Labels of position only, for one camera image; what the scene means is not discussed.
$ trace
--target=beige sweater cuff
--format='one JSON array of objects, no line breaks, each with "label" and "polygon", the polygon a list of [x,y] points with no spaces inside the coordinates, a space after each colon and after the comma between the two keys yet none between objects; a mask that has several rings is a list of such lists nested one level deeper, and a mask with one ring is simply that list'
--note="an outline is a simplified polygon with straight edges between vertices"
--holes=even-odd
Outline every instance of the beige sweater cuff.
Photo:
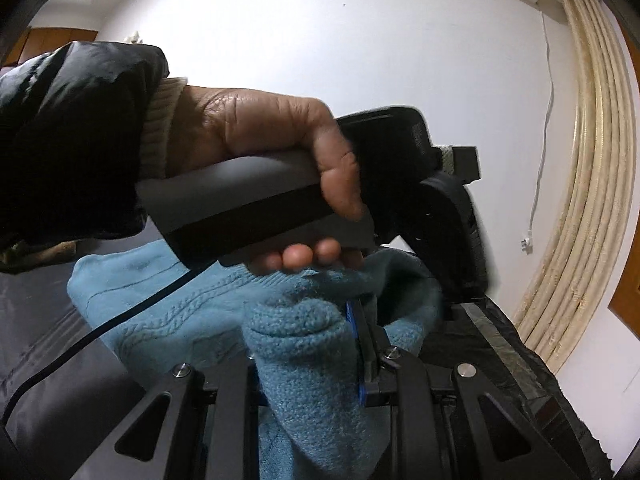
[{"label": "beige sweater cuff", "polygon": [[146,110],[140,137],[139,180],[166,176],[166,146],[178,98],[187,85],[185,77],[162,79]]}]

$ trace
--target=person's left hand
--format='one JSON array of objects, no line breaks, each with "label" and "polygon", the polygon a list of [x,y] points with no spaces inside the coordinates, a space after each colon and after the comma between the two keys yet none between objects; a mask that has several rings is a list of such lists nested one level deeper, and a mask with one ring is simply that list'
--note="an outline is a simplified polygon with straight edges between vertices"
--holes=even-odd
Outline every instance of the person's left hand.
[{"label": "person's left hand", "polygon": [[[175,176],[251,153],[308,149],[320,172],[322,195],[335,212],[359,220],[358,163],[329,108],[317,99],[244,89],[187,86],[172,122],[167,146],[167,176]],[[358,267],[360,251],[343,251],[332,239],[314,247],[295,244],[282,252],[264,254],[249,264],[255,274],[296,271],[311,264],[341,262]]]}]

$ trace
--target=triangular cutout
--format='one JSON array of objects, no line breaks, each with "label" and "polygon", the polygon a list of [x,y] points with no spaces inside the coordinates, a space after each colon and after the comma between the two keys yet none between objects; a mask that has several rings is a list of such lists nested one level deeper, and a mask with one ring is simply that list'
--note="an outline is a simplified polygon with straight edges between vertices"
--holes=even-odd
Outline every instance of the triangular cutout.
[{"label": "triangular cutout", "polygon": [[490,396],[478,396],[478,404],[489,432],[496,460],[506,462],[531,452],[529,442],[520,434],[502,410],[495,405]]},{"label": "triangular cutout", "polygon": [[154,456],[158,437],[169,408],[171,396],[157,396],[145,412],[138,417],[127,432],[116,442],[115,450],[122,455],[148,462]]}]

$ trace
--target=silver bolt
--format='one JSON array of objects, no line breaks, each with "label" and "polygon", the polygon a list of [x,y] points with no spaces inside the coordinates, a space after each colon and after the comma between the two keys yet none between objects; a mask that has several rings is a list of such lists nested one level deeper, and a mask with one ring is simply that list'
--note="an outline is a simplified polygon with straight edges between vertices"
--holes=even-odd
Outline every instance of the silver bolt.
[{"label": "silver bolt", "polygon": [[175,365],[174,369],[171,370],[171,373],[178,378],[186,377],[191,373],[191,365],[187,363],[181,363],[179,365]]},{"label": "silver bolt", "polygon": [[458,374],[461,377],[473,377],[476,374],[476,367],[469,363],[458,365]]},{"label": "silver bolt", "polygon": [[382,352],[387,359],[398,359],[400,357],[400,349],[397,346],[388,346]]}]

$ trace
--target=blue fuzzy fabric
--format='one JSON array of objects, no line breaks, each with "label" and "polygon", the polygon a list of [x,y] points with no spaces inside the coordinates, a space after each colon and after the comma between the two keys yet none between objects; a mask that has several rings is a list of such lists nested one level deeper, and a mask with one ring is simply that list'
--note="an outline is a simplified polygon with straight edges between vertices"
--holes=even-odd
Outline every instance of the blue fuzzy fabric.
[{"label": "blue fuzzy fabric", "polygon": [[[82,258],[68,293],[96,327],[185,272],[159,240]],[[260,478],[366,480],[388,446],[389,412],[358,403],[344,303],[362,294],[372,297],[369,320],[391,320],[391,343],[417,354],[438,319],[440,289],[417,258],[393,249],[358,271],[256,277],[215,264],[102,341],[144,387],[178,362],[202,368],[249,349],[269,401],[260,412]]]}]

